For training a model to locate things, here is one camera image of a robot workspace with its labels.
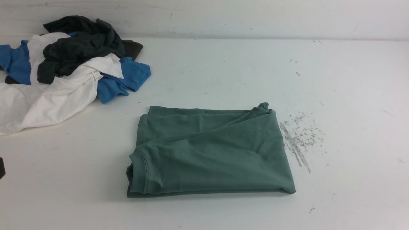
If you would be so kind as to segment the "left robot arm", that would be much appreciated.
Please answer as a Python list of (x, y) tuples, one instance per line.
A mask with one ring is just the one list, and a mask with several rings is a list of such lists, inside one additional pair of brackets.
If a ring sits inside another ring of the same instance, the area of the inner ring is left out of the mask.
[(6, 175), (5, 164), (3, 158), (0, 157), (0, 179)]

